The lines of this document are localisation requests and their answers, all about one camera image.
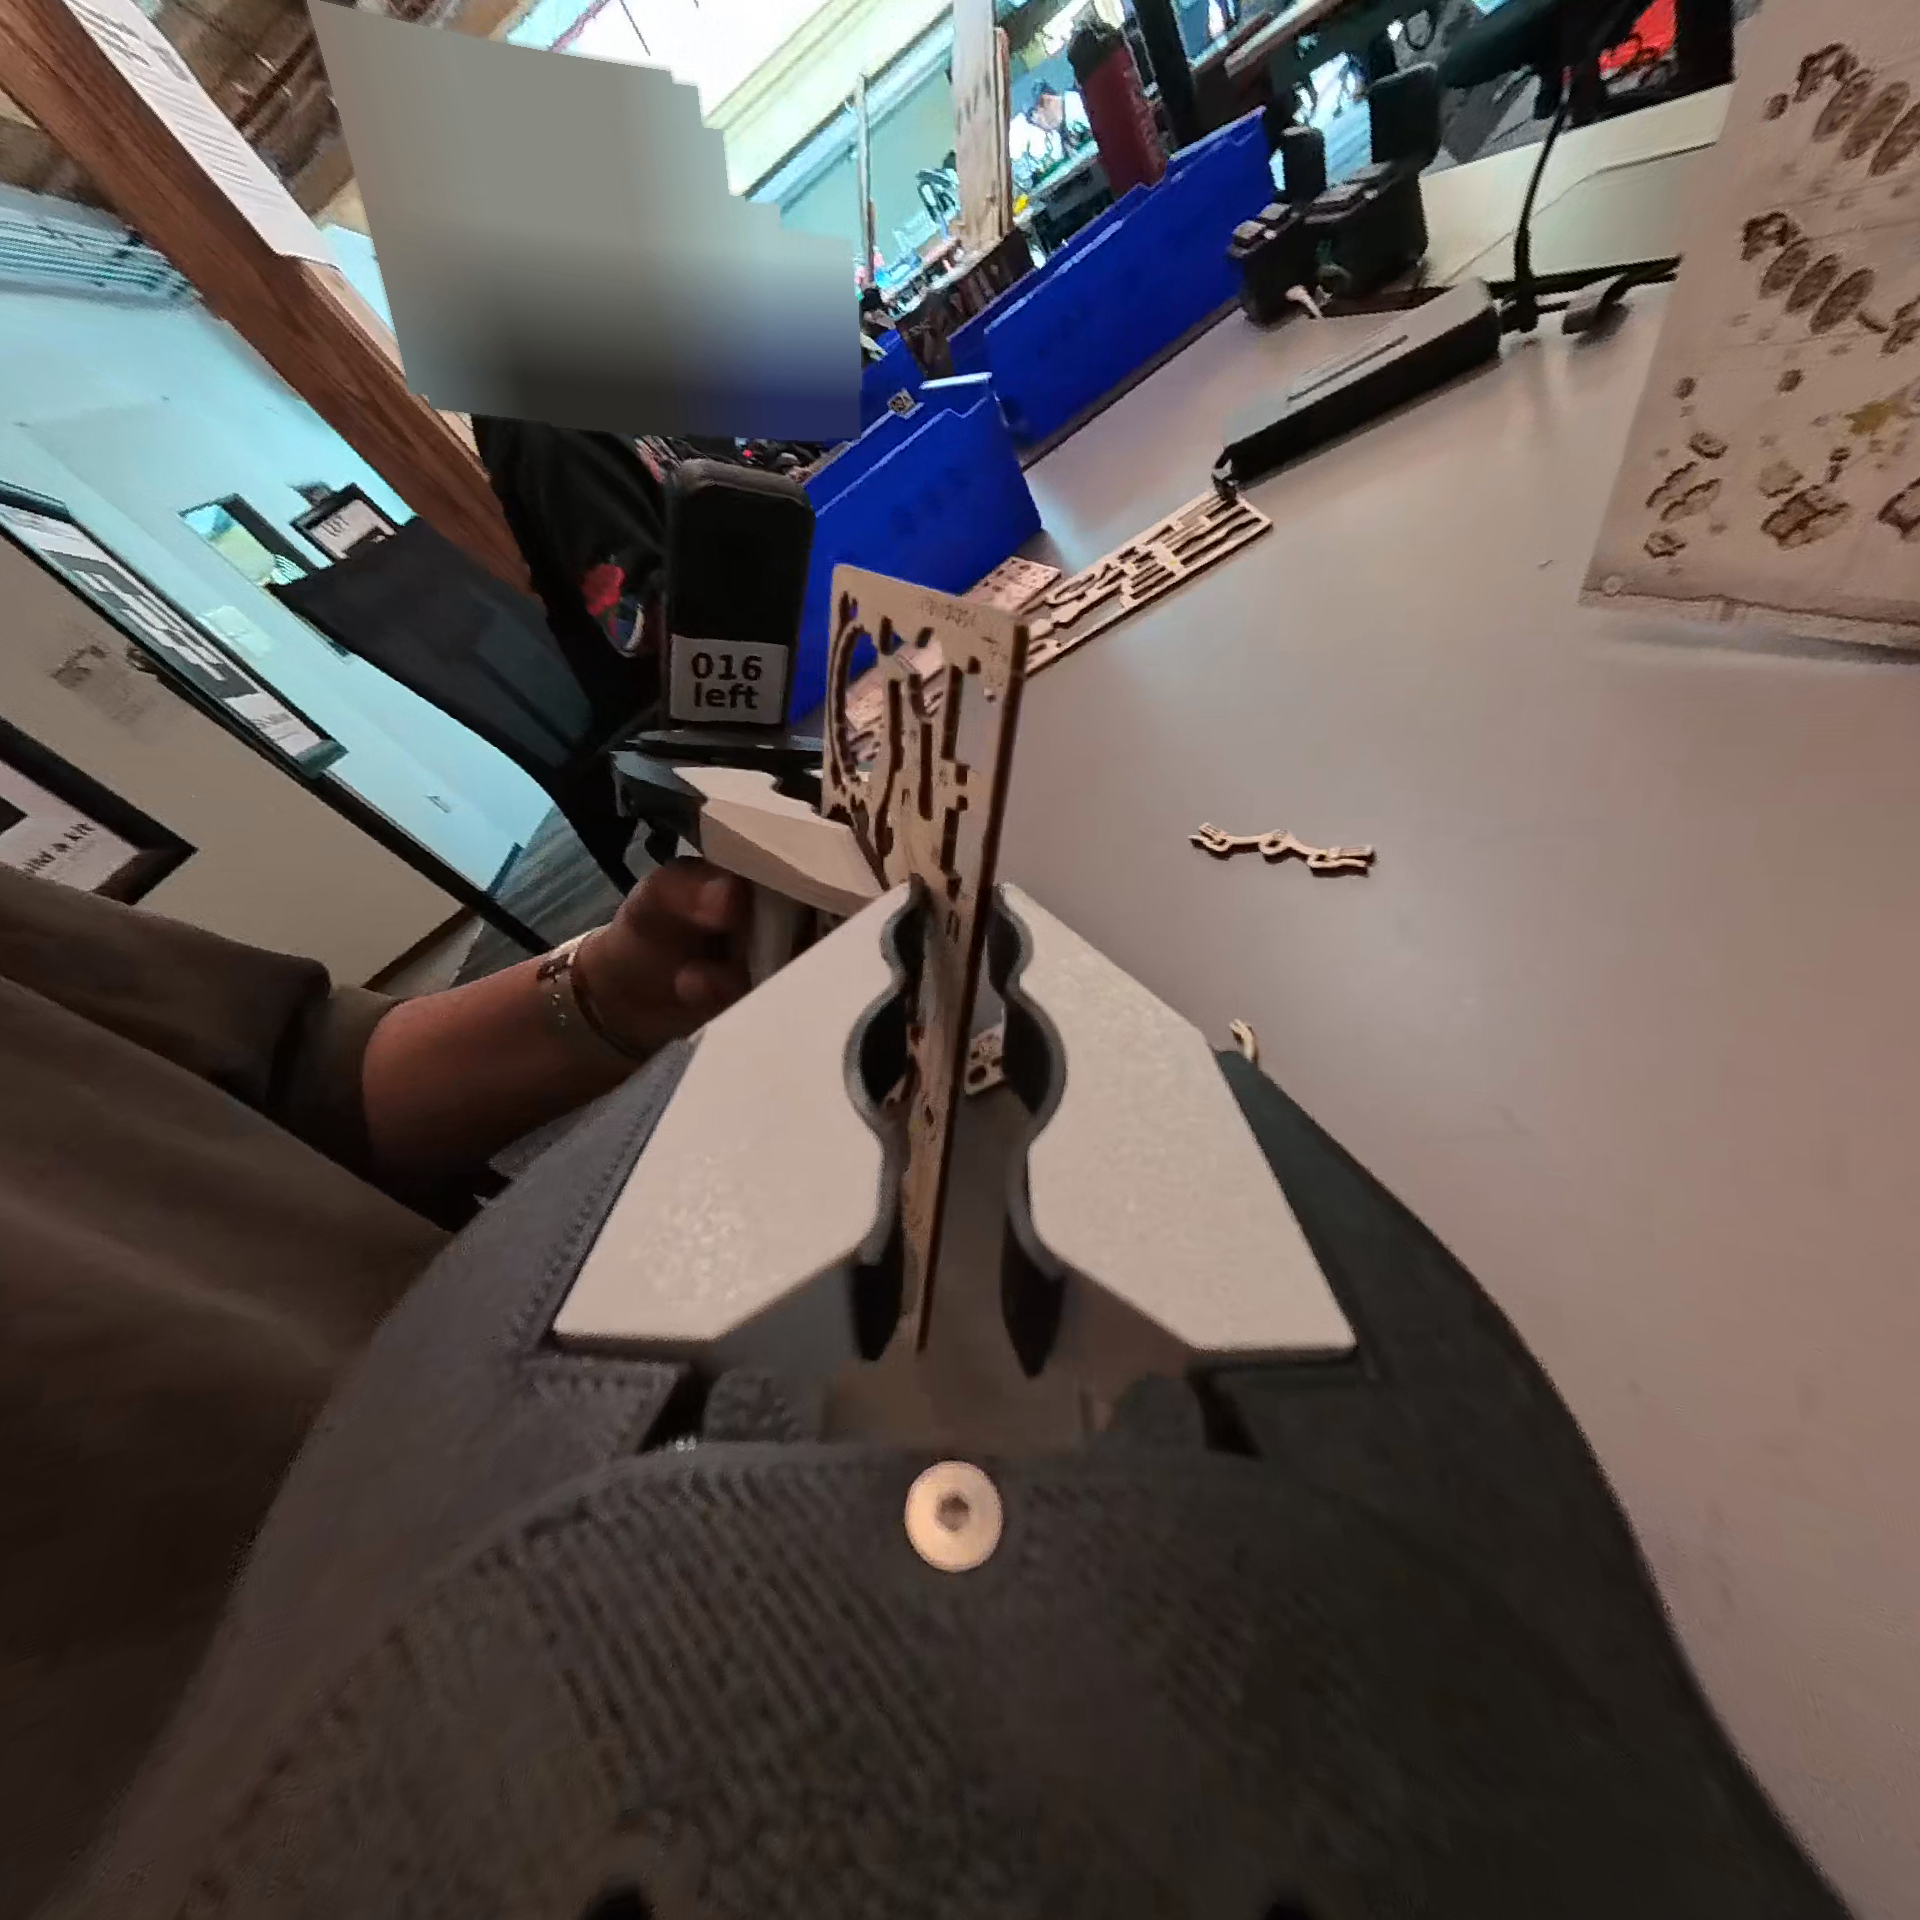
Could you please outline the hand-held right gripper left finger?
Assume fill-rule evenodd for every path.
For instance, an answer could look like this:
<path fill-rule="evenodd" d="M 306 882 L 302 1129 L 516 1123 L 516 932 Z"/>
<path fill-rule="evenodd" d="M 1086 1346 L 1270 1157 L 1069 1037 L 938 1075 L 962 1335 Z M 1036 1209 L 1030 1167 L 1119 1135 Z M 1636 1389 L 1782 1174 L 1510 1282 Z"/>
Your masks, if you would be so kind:
<path fill-rule="evenodd" d="M 551 1335 L 697 1368 L 848 1368 L 904 1306 L 920 887 L 896 885 L 691 1044 Z"/>

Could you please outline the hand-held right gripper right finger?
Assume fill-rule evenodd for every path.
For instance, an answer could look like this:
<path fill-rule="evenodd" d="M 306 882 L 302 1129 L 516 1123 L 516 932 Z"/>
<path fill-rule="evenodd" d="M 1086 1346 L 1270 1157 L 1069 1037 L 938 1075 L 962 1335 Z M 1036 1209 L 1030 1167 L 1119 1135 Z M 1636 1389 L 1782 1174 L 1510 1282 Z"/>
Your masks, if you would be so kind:
<path fill-rule="evenodd" d="M 1205 1031 L 1016 885 L 988 978 L 1022 1106 L 998 1314 L 1071 1381 L 1343 1363 L 1357 1335 Z"/>

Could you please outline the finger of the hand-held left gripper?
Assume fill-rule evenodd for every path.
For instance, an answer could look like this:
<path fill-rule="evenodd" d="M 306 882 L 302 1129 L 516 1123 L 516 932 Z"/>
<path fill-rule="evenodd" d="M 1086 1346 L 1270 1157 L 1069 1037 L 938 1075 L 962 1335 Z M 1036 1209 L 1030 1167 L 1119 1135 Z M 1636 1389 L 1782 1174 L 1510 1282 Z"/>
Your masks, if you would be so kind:
<path fill-rule="evenodd" d="M 710 866 L 825 913 L 887 891 L 855 834 L 779 794 L 774 773 L 684 763 L 680 779 L 701 798 L 691 845 Z"/>

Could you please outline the wooden puzzle sheet gear holes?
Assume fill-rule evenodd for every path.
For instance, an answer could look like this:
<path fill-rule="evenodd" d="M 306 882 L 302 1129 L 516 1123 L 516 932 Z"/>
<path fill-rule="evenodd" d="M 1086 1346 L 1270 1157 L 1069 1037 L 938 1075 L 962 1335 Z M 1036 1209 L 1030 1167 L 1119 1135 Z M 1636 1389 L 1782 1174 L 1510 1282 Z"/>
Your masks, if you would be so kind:
<path fill-rule="evenodd" d="M 904 1328 L 924 1346 L 948 1157 L 1016 757 L 1030 626 L 972 597 L 838 565 L 828 577 L 824 812 L 918 905 L 904 1012 Z"/>

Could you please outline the long curvy wooden part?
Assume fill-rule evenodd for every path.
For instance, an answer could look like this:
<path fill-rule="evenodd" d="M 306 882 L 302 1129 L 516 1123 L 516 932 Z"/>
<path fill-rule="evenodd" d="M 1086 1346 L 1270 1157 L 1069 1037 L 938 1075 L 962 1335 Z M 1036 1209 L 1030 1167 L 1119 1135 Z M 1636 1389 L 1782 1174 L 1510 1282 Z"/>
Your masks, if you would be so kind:
<path fill-rule="evenodd" d="M 1188 845 L 1213 859 L 1261 859 L 1263 866 L 1296 866 L 1315 877 L 1367 874 L 1377 862 L 1372 845 L 1313 845 L 1291 830 L 1226 834 L 1202 823 Z"/>

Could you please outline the person's left forearm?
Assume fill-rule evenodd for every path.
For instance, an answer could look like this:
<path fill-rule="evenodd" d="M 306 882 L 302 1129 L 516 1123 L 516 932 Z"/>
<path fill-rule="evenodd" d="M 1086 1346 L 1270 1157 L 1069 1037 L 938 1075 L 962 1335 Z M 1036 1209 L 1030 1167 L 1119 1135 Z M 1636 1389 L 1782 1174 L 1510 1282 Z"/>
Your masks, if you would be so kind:
<path fill-rule="evenodd" d="M 3 1178 L 106 1187 L 136 1161 L 285 1161 L 393 1195 L 469 1192 L 496 1151 L 619 1084 L 566 984 L 570 951 L 381 999 L 303 964 L 213 978 L 3 951 Z"/>

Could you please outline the grey desk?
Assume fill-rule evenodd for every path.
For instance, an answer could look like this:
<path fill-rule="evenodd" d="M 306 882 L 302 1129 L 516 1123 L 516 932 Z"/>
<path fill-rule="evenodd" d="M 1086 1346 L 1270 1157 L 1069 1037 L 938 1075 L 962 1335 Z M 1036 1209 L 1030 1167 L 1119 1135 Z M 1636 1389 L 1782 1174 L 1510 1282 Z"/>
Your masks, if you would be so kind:
<path fill-rule="evenodd" d="M 1781 1809 L 1918 1917 L 1918 664 L 1579 603 L 1665 299 L 1267 481 L 1030 689 L 1004 866 L 1466 1259 Z"/>

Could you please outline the small framed sign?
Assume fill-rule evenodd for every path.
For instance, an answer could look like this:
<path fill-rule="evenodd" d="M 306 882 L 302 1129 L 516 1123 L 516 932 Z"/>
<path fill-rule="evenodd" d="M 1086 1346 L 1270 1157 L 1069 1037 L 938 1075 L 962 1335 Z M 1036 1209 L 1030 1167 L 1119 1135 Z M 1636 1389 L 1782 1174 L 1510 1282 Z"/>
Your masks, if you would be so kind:
<path fill-rule="evenodd" d="M 359 482 L 346 486 L 306 486 L 303 511 L 292 518 L 292 530 L 325 554 L 326 565 L 348 563 L 364 547 L 381 545 L 403 531 L 409 511 L 390 511 Z"/>

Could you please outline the long blue plastic bin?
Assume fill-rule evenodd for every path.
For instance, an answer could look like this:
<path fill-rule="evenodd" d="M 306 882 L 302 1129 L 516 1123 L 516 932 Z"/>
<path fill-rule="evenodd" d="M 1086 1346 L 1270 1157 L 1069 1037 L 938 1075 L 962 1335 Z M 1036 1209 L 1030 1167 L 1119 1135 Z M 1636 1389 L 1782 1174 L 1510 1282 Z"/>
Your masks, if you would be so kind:
<path fill-rule="evenodd" d="M 1016 445 L 1048 440 L 1237 299 L 1229 243 L 1275 199 L 1270 160 L 1261 110 L 1219 126 L 988 309 L 987 372 Z"/>

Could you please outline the black framed floor sign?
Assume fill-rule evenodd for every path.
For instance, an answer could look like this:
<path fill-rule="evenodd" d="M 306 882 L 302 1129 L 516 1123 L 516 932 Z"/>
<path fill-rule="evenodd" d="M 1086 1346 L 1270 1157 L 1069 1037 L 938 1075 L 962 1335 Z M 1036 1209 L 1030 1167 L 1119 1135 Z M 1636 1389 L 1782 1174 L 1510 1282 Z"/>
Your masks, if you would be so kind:
<path fill-rule="evenodd" d="M 221 726 L 248 734 L 302 779 L 319 779 L 346 749 L 292 706 L 200 616 L 93 534 L 59 498 L 3 482 L 3 534 L 109 616 L 165 679 Z"/>

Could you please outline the dark red bottle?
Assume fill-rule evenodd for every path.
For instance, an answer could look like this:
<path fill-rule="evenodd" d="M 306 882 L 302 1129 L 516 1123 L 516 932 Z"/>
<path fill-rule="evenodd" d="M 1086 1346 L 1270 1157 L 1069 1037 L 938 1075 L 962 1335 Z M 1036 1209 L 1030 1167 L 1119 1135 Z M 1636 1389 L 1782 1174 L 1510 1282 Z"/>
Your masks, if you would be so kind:
<path fill-rule="evenodd" d="M 1131 40 L 1091 16 L 1069 41 L 1069 65 L 1115 199 L 1156 186 L 1165 177 L 1165 142 Z"/>

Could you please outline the person's brown jacket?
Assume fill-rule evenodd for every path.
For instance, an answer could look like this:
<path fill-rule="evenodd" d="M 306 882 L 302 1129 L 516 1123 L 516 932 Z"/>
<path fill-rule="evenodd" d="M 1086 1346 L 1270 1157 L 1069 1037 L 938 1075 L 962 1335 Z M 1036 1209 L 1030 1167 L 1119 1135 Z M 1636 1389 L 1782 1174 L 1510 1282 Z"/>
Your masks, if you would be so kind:
<path fill-rule="evenodd" d="M 445 1244 L 373 1178 L 387 1012 L 3 873 L 3 1917 L 93 1848 L 338 1376 Z"/>

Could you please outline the black flat device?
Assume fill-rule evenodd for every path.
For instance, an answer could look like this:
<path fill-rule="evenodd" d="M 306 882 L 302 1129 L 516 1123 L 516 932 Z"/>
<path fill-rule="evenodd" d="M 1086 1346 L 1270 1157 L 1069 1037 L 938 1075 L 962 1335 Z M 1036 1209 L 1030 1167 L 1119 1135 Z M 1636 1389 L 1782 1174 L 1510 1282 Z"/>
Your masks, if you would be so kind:
<path fill-rule="evenodd" d="M 1213 464 L 1220 494 L 1242 494 L 1384 415 L 1484 372 L 1503 353 L 1503 304 L 1487 282 L 1461 282 L 1380 320 L 1267 398 L 1249 403 Z"/>

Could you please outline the black desktop gadgets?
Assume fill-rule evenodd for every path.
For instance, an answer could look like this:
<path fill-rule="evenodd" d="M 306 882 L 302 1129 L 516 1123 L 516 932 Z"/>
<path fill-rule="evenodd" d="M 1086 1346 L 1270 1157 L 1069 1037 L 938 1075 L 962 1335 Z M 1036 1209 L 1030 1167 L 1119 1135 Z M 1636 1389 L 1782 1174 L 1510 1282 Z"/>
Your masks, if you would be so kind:
<path fill-rule="evenodd" d="M 1445 82 L 1417 62 L 1367 91 L 1372 157 L 1332 183 L 1327 136 L 1288 116 L 1276 126 L 1280 199 L 1234 226 L 1229 260 L 1251 324 L 1322 299 L 1364 299 L 1426 256 L 1424 170 L 1439 151 Z"/>

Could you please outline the illustrated instruction booklet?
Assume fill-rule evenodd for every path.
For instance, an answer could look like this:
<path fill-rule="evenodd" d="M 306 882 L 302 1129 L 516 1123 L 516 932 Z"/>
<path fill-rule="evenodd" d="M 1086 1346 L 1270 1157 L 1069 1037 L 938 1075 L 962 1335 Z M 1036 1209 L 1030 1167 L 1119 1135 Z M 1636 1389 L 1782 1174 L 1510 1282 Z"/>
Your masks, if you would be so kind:
<path fill-rule="evenodd" d="M 1579 601 L 1918 651 L 1918 3 L 1762 3 Z"/>

